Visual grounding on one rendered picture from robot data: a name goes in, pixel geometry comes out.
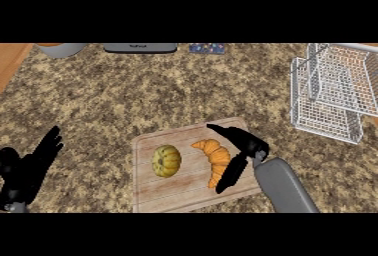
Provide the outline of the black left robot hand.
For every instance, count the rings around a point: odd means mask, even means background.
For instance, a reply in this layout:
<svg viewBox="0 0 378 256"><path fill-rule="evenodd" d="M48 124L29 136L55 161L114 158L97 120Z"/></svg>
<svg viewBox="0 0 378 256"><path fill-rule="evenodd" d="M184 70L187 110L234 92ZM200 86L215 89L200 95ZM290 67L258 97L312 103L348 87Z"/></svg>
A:
<svg viewBox="0 0 378 256"><path fill-rule="evenodd" d="M14 203L30 205L38 197L48 170L64 147L55 126L45 135L35 151L24 157L13 147L0 149L0 177L5 184L0 190L0 209L8 210Z"/></svg>

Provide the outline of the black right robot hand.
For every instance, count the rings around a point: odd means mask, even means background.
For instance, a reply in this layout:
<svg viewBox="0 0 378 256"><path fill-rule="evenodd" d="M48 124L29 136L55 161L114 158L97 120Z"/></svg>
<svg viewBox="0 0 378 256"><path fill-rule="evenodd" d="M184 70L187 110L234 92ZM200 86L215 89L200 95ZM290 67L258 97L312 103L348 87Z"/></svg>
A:
<svg viewBox="0 0 378 256"><path fill-rule="evenodd" d="M209 124L207 127L215 130L240 149L240 153L235 155L228 164L216 186L216 192L222 193L238 182L249 164L247 158L256 160L256 165L267 160L269 155L269 144L238 127L225 128L216 124Z"/></svg>

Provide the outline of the orange croissant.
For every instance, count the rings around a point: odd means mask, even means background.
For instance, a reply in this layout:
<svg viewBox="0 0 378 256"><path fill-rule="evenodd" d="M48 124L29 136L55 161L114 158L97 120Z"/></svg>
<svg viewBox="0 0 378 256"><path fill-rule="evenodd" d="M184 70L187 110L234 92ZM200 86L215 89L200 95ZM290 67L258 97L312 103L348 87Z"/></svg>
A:
<svg viewBox="0 0 378 256"><path fill-rule="evenodd" d="M209 180L209 188L215 188L222 179L225 170L231 163L231 153L227 147L222 146L216 139L204 139L193 144L196 149L200 149L209 159L212 165L212 176Z"/></svg>

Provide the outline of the pale wooden cutting board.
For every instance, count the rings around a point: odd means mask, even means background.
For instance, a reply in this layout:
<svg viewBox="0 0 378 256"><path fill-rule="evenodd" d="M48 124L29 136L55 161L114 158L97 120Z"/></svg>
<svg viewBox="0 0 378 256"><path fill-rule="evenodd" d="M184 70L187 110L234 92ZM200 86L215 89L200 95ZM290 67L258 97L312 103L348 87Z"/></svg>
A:
<svg viewBox="0 0 378 256"><path fill-rule="evenodd" d="M134 141L134 212L190 212L228 200L262 192L253 174L253 162L237 184L222 194L207 187L212 177L212 164L193 144L203 139L216 139L228 148L231 156L238 148L207 124L196 124L138 136ZM182 155L179 172L171 177L159 177L153 170L153 156L163 145L173 145Z"/></svg>

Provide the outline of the yellow green squash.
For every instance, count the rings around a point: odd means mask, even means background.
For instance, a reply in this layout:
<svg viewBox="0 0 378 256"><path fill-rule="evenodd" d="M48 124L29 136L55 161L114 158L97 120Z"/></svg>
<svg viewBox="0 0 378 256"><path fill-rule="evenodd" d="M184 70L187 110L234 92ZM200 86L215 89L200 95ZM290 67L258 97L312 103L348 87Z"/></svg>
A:
<svg viewBox="0 0 378 256"><path fill-rule="evenodd" d="M173 145L163 145L154 151L153 157L153 170L157 176L169 178L172 177L182 164L182 155L178 148Z"/></svg>

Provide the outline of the dark blue patterned box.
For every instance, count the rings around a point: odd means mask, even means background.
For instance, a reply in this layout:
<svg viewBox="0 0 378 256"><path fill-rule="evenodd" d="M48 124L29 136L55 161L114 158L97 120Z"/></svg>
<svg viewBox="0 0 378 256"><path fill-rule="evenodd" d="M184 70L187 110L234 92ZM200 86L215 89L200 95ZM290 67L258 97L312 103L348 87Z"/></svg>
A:
<svg viewBox="0 0 378 256"><path fill-rule="evenodd" d="M190 52L199 54L224 54L225 44L224 43L191 43Z"/></svg>

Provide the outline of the dark grey flat appliance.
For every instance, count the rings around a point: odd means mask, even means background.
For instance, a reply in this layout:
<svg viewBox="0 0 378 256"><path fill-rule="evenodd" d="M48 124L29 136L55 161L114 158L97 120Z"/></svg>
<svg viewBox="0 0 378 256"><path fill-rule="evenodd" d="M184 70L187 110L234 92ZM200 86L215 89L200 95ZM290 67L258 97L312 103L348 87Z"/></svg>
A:
<svg viewBox="0 0 378 256"><path fill-rule="evenodd" d="M176 43L106 43L104 49L110 53L165 54L178 51Z"/></svg>

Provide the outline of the pale grey round container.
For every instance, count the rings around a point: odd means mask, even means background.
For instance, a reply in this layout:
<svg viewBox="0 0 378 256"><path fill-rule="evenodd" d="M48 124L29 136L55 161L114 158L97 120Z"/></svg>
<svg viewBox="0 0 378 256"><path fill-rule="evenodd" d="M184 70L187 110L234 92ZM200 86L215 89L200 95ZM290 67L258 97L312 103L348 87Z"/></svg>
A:
<svg viewBox="0 0 378 256"><path fill-rule="evenodd" d="M63 43L49 46L39 44L42 52L52 58L67 58L76 55L85 47L86 43Z"/></svg>

